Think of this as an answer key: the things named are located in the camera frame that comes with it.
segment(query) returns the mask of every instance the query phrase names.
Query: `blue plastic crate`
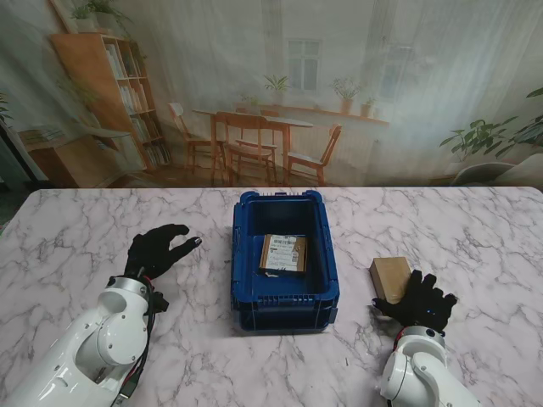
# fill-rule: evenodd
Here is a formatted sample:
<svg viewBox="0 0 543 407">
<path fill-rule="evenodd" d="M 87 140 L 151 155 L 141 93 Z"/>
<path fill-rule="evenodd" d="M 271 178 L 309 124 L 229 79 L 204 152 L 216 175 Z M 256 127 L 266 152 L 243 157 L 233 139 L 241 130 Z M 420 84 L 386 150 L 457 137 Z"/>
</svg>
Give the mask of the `blue plastic crate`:
<svg viewBox="0 0 543 407">
<path fill-rule="evenodd" d="M 259 272 L 266 234 L 307 238 L 305 276 Z M 245 331 L 320 332 L 335 321 L 339 283 L 322 196 L 244 193 L 234 208 L 232 311 Z"/>
</svg>

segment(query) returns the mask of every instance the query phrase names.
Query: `marble table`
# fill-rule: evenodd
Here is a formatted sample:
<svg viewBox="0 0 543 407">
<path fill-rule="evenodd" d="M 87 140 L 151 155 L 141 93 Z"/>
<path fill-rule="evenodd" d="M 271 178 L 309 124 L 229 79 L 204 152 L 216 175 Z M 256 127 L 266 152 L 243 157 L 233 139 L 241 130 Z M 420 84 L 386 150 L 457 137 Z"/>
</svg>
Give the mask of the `marble table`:
<svg viewBox="0 0 543 407">
<path fill-rule="evenodd" d="M 0 404 L 123 270 L 132 238 L 176 222 L 204 242 L 156 281 L 171 305 L 130 406 L 385 406 L 377 384 L 397 327 L 375 320 L 367 268 L 387 256 L 434 272 L 460 298 L 446 328 L 450 369 L 483 405 L 543 405 L 540 192 L 319 189 L 339 271 L 337 320 L 321 334 L 254 337 L 232 326 L 230 312 L 232 208 L 242 191 L 30 195 L 0 237 Z"/>
</svg>

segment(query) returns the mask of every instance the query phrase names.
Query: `wooden chair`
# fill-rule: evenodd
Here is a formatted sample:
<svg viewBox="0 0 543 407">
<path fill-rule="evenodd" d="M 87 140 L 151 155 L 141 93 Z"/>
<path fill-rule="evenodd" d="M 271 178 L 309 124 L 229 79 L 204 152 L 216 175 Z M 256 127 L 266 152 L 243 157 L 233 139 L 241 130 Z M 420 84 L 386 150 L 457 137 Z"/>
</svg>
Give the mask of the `wooden chair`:
<svg viewBox="0 0 543 407">
<path fill-rule="evenodd" d="M 290 174 L 298 174 L 302 176 L 315 177 L 312 174 L 308 174 L 304 171 L 296 171 L 292 169 L 293 164 L 303 165 L 305 167 L 312 168 L 316 170 L 316 179 L 318 181 L 319 187 L 325 187 L 324 182 L 324 167 L 330 162 L 330 157 L 332 157 L 333 148 L 338 142 L 338 138 L 341 135 L 341 125 L 333 125 L 330 129 L 330 141 L 324 150 L 324 154 L 321 159 L 313 159 L 312 157 L 307 157 L 306 155 L 297 154 L 297 153 L 288 153 L 288 168 L 287 168 L 287 177 L 286 184 L 288 185 L 288 179 Z"/>
<path fill-rule="evenodd" d="M 256 167 L 265 166 L 266 168 L 266 182 L 268 186 L 272 185 L 272 179 L 270 177 L 270 163 L 273 168 L 274 174 L 276 173 L 275 163 L 270 160 L 272 151 L 264 149 L 262 147 L 262 129 L 266 128 L 267 120 L 262 116 L 253 116 L 249 114 L 235 114 L 219 112 L 216 114 L 216 122 L 223 123 L 225 128 L 225 144 L 227 151 L 227 173 L 229 185 L 233 185 L 233 156 L 238 157 L 238 179 L 241 176 L 242 159 L 249 159 L 256 161 L 243 161 L 243 165 L 250 165 Z M 235 127 L 242 130 L 257 130 L 257 143 L 255 147 L 236 145 L 230 143 L 230 127 Z"/>
<path fill-rule="evenodd" d="M 185 168 L 188 170 L 189 167 L 194 174 L 196 169 L 196 147 L 209 147 L 211 148 L 211 140 L 198 140 L 195 139 L 195 135 L 192 134 L 183 120 L 183 107 L 180 103 L 168 103 L 170 107 L 170 112 L 173 117 L 173 120 L 176 122 L 177 129 L 181 132 L 183 140 L 187 144 L 187 155 L 186 155 L 186 164 Z M 224 142 L 217 141 L 217 153 L 220 154 L 222 158 L 222 166 L 224 169 L 227 168 L 226 155 L 224 152 Z"/>
<path fill-rule="evenodd" d="M 238 112 L 238 113 L 246 113 L 246 110 L 243 109 L 243 108 L 237 108 L 236 112 Z M 261 110 L 260 114 L 262 114 L 263 116 L 279 117 L 279 113 L 274 112 L 273 110 Z M 262 149 L 271 151 L 271 161 L 273 162 L 273 166 L 272 166 L 272 168 L 273 168 L 273 182 L 275 184 L 277 184 L 277 170 L 276 170 L 277 167 L 276 167 L 276 162 L 275 162 L 275 150 L 277 150 L 277 145 L 275 144 L 275 130 L 272 130 L 271 133 L 272 133 L 271 134 L 271 144 L 262 143 Z M 236 143 L 239 144 L 240 146 L 246 146 L 246 147 L 252 147 L 252 148 L 257 148 L 258 147 L 258 143 L 256 143 L 256 142 L 248 142 L 248 141 L 244 140 L 244 129 L 241 129 L 241 139 L 236 140 Z M 240 163 L 241 163 L 241 161 L 238 161 L 238 173 L 239 173 L 239 165 L 240 165 Z"/>
</svg>

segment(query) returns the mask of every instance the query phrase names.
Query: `crate handle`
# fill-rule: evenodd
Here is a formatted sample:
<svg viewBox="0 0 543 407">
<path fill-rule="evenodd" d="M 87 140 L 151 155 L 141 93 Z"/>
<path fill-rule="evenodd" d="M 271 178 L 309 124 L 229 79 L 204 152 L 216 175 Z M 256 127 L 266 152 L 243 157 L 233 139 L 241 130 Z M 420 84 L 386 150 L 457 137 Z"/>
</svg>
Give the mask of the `crate handle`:
<svg viewBox="0 0 543 407">
<path fill-rule="evenodd" d="M 239 226 L 236 226 L 234 228 L 234 233 L 233 233 L 233 239 L 234 239 L 234 246 L 236 247 L 236 252 L 239 251 L 239 235 L 240 235 L 240 231 L 239 231 Z"/>
</svg>

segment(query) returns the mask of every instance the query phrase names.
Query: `cable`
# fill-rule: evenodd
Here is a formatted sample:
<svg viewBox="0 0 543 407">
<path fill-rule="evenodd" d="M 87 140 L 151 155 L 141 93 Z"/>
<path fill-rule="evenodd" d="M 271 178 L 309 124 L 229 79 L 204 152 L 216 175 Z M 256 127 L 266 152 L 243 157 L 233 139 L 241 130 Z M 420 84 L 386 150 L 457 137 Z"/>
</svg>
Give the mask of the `cable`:
<svg viewBox="0 0 543 407">
<path fill-rule="evenodd" d="M 136 389 L 139 378 L 143 372 L 143 367 L 145 366 L 145 363 L 147 361 L 149 343 L 151 341 L 151 331 L 154 327 L 155 313 L 153 303 L 153 284 L 151 283 L 151 280 L 146 276 L 143 276 L 142 282 L 145 284 L 148 290 L 147 343 L 145 344 L 145 349 L 143 350 L 142 355 L 138 358 L 136 364 L 131 368 L 130 372 L 126 376 L 125 381 L 122 383 L 119 395 L 123 399 L 129 399 L 132 393 L 134 393 L 134 390 Z"/>
</svg>

